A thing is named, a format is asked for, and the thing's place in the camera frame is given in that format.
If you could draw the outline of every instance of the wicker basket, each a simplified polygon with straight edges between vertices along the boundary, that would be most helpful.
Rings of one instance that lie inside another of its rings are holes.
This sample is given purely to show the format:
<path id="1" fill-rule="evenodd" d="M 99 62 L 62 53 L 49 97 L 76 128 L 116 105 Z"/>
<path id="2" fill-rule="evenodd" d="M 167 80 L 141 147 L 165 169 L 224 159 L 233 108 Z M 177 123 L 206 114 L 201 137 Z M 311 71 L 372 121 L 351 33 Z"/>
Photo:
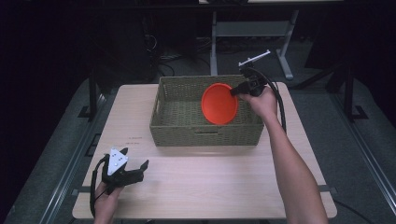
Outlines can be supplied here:
<path id="1" fill-rule="evenodd" d="M 206 120 L 201 98 L 213 83 L 237 86 L 243 76 L 162 77 L 151 115 L 150 130 L 157 147 L 255 146 L 262 134 L 262 120 L 239 101 L 234 120 L 214 125 Z"/>

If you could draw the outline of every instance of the human arm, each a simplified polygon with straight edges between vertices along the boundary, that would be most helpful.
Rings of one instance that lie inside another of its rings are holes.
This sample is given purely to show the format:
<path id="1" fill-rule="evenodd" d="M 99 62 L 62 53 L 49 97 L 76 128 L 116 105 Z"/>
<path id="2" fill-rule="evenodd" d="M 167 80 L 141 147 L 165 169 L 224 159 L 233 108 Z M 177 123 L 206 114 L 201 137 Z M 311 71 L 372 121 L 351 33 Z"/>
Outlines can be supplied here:
<path id="1" fill-rule="evenodd" d="M 259 97 L 240 95 L 259 115 L 270 136 L 276 181 L 289 223 L 328 223 L 318 184 L 277 118 L 274 92 L 266 87 Z"/>
<path id="2" fill-rule="evenodd" d="M 111 194 L 104 193 L 106 184 L 101 182 L 95 191 L 95 220 L 94 224 L 113 223 L 113 216 L 116 212 L 120 193 L 123 188 L 115 188 Z"/>

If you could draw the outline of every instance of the human hand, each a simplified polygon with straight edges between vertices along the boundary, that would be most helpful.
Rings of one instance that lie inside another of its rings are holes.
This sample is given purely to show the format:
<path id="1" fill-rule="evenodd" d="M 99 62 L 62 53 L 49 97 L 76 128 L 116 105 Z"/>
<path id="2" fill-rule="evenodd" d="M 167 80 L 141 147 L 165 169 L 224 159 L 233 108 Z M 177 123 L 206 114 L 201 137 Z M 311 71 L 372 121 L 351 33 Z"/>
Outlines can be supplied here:
<path id="1" fill-rule="evenodd" d="M 260 96 L 239 94 L 239 97 L 250 103 L 253 111 L 262 118 L 264 122 L 277 119 L 277 102 L 273 90 L 266 86 Z"/>
<path id="2" fill-rule="evenodd" d="M 103 193 L 105 190 L 106 184 L 101 182 L 95 191 L 95 198 L 97 198 L 95 201 L 95 224 L 113 223 L 113 216 L 123 188 L 115 188 L 111 194 Z"/>

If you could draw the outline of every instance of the basket handle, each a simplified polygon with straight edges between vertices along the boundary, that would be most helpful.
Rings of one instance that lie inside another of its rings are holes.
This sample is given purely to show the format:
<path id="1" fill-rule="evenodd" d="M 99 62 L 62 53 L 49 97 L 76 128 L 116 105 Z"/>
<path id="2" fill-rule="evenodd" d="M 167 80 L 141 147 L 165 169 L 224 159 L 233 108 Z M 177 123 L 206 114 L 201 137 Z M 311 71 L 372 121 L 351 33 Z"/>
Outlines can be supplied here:
<path id="1" fill-rule="evenodd" d="M 195 135 L 218 135 L 219 128 L 218 127 L 210 127 L 210 128 L 197 128 L 194 129 Z"/>

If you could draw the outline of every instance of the wooden table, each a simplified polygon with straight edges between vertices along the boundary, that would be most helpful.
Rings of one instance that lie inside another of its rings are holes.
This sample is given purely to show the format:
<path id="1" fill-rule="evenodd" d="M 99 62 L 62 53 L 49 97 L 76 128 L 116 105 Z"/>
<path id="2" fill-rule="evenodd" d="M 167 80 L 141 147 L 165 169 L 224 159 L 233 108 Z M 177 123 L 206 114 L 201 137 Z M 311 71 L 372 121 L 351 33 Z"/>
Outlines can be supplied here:
<path id="1" fill-rule="evenodd" d="M 289 91 L 278 83 L 288 136 L 319 185 L 326 185 Z M 128 147 L 126 170 L 149 166 L 143 182 L 127 186 L 119 198 L 118 218 L 265 219 L 285 218 L 268 132 L 255 147 L 155 147 L 149 130 L 157 84 L 120 87 L 92 163 L 82 184 L 112 147 Z M 328 217 L 336 208 L 330 192 L 321 192 Z M 73 216 L 92 218 L 90 194 L 78 195 Z"/>

